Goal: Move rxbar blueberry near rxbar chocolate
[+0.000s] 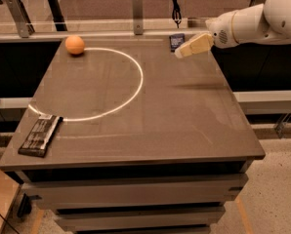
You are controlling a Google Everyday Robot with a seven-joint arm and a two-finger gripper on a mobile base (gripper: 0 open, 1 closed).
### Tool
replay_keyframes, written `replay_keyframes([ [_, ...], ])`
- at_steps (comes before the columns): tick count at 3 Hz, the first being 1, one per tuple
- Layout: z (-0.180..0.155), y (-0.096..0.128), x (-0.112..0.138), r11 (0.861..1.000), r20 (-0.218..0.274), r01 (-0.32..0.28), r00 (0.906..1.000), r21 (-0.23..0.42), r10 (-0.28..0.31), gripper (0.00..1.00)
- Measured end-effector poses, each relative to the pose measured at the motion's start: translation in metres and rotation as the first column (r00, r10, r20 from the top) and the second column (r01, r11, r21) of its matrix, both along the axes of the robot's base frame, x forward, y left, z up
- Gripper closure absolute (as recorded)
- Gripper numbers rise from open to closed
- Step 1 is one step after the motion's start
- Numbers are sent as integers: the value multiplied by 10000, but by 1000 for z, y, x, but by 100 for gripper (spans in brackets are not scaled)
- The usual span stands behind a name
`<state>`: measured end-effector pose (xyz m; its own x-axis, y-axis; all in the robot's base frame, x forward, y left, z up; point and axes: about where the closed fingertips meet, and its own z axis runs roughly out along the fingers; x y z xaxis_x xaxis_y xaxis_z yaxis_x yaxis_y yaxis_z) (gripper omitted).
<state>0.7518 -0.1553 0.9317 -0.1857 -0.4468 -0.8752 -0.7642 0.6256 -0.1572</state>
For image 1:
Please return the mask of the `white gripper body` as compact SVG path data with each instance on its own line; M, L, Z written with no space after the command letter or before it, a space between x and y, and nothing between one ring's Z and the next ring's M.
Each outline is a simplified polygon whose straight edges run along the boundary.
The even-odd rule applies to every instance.
M205 21L207 29L213 37L217 48L231 48L238 45L232 33L232 20L235 11L224 13L217 18Z

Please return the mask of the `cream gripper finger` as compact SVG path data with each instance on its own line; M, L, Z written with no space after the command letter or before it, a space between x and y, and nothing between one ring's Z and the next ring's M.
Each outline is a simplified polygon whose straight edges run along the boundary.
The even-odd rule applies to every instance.
M213 45L213 37L209 33L195 35L176 49L175 56L178 59L182 59L191 55L208 52Z

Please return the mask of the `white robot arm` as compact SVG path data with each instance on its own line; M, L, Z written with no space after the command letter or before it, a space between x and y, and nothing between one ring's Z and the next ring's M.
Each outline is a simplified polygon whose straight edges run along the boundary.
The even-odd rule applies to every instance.
M266 0L264 4L224 13L205 21L207 33L196 34L176 49L181 59L240 44L291 44L291 0Z

